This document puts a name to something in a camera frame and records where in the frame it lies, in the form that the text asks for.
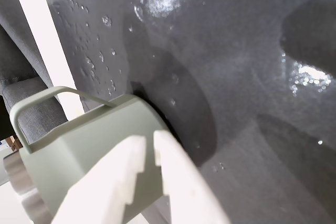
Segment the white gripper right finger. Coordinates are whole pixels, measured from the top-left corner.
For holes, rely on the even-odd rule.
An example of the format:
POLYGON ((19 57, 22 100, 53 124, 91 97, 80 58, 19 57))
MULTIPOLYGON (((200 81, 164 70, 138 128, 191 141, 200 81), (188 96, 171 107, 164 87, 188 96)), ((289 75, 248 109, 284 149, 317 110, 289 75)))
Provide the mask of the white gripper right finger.
POLYGON ((171 223, 230 223, 220 202, 187 152, 166 130, 153 134, 155 165, 169 196, 171 223))

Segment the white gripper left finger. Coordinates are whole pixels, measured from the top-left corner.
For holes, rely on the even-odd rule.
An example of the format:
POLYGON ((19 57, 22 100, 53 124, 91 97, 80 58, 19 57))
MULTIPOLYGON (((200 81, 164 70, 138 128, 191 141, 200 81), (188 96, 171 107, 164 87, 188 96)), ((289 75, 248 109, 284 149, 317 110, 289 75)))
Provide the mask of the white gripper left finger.
POLYGON ((122 223, 126 205, 134 201, 145 157, 144 136, 122 140, 70 187, 52 222, 122 223))

